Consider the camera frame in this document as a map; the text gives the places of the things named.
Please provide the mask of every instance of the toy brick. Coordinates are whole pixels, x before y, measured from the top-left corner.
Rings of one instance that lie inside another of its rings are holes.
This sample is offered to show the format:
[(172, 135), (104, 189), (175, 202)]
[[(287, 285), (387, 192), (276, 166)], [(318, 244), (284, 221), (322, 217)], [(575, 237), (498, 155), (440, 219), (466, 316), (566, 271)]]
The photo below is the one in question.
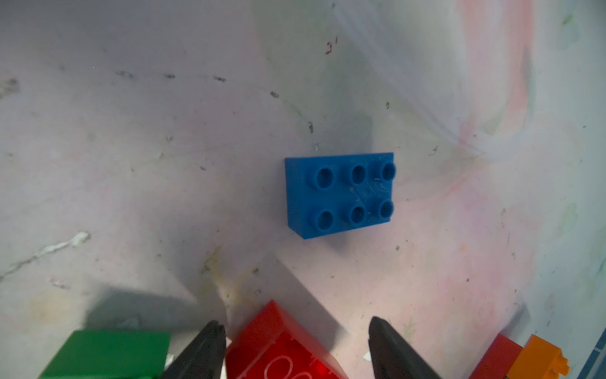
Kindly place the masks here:
[(505, 379), (521, 351), (522, 346), (497, 334), (469, 379)]
[(393, 153), (286, 158), (288, 226), (304, 239), (387, 223)]
[(507, 378), (558, 379), (559, 374), (568, 375), (569, 372), (568, 360), (562, 356), (562, 349), (533, 334), (507, 373)]
[(169, 333), (77, 330), (39, 379), (156, 378), (164, 371)]
[(339, 363), (275, 301), (227, 348), (228, 379), (347, 379)]

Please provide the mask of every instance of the red lego brick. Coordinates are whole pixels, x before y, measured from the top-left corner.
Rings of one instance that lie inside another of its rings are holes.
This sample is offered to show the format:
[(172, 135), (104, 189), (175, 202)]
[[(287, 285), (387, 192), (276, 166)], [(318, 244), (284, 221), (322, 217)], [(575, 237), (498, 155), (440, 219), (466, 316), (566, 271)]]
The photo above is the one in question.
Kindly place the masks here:
[(339, 363), (275, 301), (229, 345), (228, 379), (347, 379)]
[(497, 334), (469, 379), (505, 379), (521, 352), (522, 346)]

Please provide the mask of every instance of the orange lego brick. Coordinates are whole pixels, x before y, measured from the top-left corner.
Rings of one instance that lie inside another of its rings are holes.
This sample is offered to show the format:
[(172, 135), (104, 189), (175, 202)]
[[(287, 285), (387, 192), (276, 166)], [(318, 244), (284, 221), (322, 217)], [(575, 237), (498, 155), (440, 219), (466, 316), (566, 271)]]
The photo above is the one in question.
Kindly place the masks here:
[(568, 360), (562, 349), (535, 336), (524, 346), (509, 372), (508, 379), (558, 379), (559, 374), (568, 375)]

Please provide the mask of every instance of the green lego brick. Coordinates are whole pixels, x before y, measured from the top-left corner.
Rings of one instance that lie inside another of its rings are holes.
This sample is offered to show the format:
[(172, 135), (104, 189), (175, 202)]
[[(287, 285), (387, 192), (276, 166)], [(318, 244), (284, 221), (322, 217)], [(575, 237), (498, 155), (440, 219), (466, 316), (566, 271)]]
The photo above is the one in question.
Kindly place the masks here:
[(78, 330), (39, 379), (143, 379), (164, 371), (169, 333)]

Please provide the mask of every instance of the blue lego brick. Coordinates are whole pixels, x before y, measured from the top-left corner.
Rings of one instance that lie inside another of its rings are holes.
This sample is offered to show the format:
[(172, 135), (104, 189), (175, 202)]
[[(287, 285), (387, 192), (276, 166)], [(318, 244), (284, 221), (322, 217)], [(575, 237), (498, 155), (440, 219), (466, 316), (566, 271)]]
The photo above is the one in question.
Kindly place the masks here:
[(288, 226), (304, 239), (387, 223), (393, 153), (286, 158)]

